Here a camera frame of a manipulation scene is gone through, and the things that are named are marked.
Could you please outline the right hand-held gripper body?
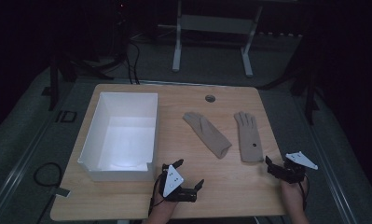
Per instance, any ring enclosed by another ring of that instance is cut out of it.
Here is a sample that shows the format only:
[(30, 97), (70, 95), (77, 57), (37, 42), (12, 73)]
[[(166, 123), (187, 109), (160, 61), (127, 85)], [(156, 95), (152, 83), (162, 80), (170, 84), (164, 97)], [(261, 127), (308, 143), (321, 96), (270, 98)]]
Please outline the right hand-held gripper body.
[(271, 169), (275, 171), (276, 176), (279, 179), (286, 181), (289, 184), (294, 184), (304, 180), (307, 168), (317, 170), (318, 165), (311, 161), (301, 151), (298, 151), (295, 153), (287, 153), (285, 155), (283, 167), (275, 164)]

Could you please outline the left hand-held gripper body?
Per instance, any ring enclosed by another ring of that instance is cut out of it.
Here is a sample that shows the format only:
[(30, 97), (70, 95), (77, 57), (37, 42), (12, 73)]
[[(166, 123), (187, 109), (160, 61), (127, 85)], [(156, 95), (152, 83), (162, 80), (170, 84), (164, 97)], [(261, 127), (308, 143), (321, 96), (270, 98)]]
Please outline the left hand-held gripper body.
[(185, 180), (172, 164), (162, 165), (162, 173), (158, 177), (158, 194), (167, 202), (191, 202), (197, 200), (197, 188), (185, 189)]

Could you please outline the beige glove with black dot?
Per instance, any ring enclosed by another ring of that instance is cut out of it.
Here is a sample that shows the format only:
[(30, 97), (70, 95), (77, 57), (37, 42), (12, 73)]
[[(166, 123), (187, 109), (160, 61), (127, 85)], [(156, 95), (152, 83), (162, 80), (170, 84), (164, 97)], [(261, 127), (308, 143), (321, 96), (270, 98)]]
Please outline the beige glove with black dot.
[(239, 130), (239, 148), (243, 162), (263, 161), (263, 150), (255, 116), (238, 112), (234, 115)]

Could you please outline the plain beige glove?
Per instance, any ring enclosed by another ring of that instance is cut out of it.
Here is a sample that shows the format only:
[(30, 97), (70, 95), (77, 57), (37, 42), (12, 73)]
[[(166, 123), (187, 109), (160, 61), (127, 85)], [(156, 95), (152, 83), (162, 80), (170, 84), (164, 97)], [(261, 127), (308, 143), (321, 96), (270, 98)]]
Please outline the plain beige glove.
[(207, 120), (202, 114), (186, 112), (183, 120), (192, 128), (195, 134), (218, 158), (223, 159), (232, 146), (228, 139)]

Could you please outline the white rectangular box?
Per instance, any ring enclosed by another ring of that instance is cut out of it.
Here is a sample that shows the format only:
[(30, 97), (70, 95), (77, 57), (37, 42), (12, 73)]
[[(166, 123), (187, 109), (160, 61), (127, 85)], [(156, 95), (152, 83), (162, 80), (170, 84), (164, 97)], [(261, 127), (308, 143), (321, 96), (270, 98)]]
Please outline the white rectangular box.
[(94, 181), (152, 181), (158, 95), (102, 92), (77, 163)]

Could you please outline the person's right hand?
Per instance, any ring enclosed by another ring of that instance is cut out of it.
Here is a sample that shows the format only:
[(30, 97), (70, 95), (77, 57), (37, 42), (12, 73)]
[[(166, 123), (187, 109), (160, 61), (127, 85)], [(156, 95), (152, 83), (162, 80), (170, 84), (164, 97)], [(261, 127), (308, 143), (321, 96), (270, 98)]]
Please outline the person's right hand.
[[(300, 184), (304, 189), (307, 188), (306, 182)], [(289, 214), (301, 213), (304, 211), (304, 198), (299, 184), (289, 184), (281, 181), (282, 202)]]

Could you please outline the person's left hand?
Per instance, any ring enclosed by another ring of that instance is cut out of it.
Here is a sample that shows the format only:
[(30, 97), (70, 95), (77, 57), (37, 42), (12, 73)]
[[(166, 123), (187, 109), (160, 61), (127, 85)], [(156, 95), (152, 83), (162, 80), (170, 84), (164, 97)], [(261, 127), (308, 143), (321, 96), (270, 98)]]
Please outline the person's left hand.
[(177, 204), (178, 204), (178, 202), (163, 201), (162, 203), (160, 203), (158, 205), (155, 205), (152, 208), (149, 217), (171, 218)]

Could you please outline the black tripod stand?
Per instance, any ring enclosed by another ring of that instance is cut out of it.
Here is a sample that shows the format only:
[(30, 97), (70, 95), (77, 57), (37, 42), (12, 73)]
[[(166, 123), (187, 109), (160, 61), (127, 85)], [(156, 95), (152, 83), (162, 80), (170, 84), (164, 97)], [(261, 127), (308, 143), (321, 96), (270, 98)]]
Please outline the black tripod stand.
[(270, 90), (282, 83), (294, 79), (293, 86), (290, 92), (293, 96), (300, 96), (303, 92), (306, 93), (305, 102), (305, 118), (309, 125), (313, 125), (313, 110), (316, 108), (314, 102), (316, 79), (318, 75), (318, 65), (314, 60), (304, 63), (297, 60), (291, 60), (287, 64), (281, 77), (271, 81), (268, 84), (258, 86), (258, 90)]
[(50, 99), (49, 111), (52, 111), (59, 102), (59, 74), (62, 74), (65, 81), (74, 82), (77, 79), (74, 65), (77, 65), (94, 77), (100, 79), (112, 79), (102, 73), (98, 68), (92, 67), (70, 52), (61, 51), (53, 54), (49, 60), (49, 86), (42, 92), (43, 95), (48, 96)]

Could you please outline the grey tape piece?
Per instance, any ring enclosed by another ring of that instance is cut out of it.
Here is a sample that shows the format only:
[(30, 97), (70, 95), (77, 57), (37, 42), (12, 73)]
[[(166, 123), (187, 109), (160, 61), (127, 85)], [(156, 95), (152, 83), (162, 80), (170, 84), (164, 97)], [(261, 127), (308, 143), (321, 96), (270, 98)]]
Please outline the grey tape piece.
[(63, 189), (61, 187), (57, 187), (55, 189), (55, 195), (56, 196), (61, 196), (64, 198), (67, 198), (70, 195), (71, 191), (69, 189)]

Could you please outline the black floor tape marking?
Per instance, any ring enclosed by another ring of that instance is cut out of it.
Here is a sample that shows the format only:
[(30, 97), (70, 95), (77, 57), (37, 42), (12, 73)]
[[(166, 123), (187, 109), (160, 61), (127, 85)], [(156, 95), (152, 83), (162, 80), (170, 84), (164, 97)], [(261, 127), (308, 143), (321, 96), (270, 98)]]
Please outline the black floor tape marking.
[(61, 110), (55, 121), (60, 123), (73, 123), (76, 121), (77, 113), (75, 111)]

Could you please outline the white metal desk frame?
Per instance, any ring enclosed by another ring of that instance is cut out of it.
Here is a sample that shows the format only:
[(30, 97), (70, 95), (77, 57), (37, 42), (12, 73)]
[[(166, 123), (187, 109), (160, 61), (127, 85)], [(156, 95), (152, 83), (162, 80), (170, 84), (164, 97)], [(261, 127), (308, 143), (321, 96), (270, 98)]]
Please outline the white metal desk frame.
[(263, 11), (262, 6), (257, 6), (252, 19), (224, 18), (184, 14), (182, 10), (183, 0), (176, 0), (176, 25), (175, 46), (172, 58), (173, 72), (180, 71), (182, 56), (182, 31), (200, 31), (224, 34), (247, 35), (246, 43), (240, 48), (244, 73), (247, 77), (254, 75), (249, 51), (256, 34), (257, 25)]

